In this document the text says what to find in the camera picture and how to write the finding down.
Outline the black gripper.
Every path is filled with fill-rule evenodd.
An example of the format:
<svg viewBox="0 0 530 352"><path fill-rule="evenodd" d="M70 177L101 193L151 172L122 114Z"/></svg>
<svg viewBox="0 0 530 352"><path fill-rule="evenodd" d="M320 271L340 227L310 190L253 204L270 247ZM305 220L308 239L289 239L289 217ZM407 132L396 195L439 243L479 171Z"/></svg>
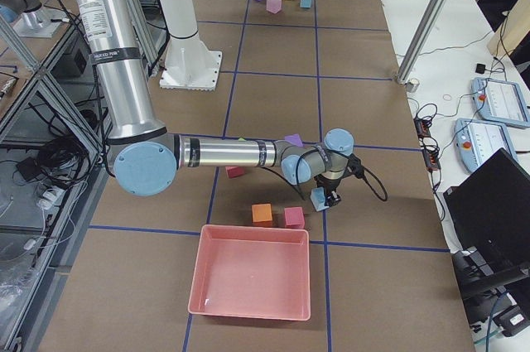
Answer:
<svg viewBox="0 0 530 352"><path fill-rule="evenodd" d="M325 204L327 207L333 207L341 202L341 197L337 191L342 181L343 176L339 176L335 179L330 179L324 175L318 175L315 177L316 185L323 189Z"/></svg>

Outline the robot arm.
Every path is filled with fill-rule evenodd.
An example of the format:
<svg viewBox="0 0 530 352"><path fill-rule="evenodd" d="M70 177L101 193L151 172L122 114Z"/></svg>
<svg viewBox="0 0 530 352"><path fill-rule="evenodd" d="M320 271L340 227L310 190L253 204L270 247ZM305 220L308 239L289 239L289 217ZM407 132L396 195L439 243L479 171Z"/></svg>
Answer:
<svg viewBox="0 0 530 352"><path fill-rule="evenodd" d="M336 128L322 143L298 147L285 140L226 141L182 137L156 116L128 0L75 0L91 51L94 78L103 86L112 119L108 144L116 148L113 174L127 192L149 196L165 190L182 167L279 167L292 186L315 181L318 210L340 201L337 189L361 176L354 139ZM169 35L161 83L169 88L213 90L222 55L200 39L192 0L159 0Z"/></svg>
<svg viewBox="0 0 530 352"><path fill-rule="evenodd" d="M45 27L50 23L41 0L1 0L1 17L9 23L21 17L32 30Z"/></svg>

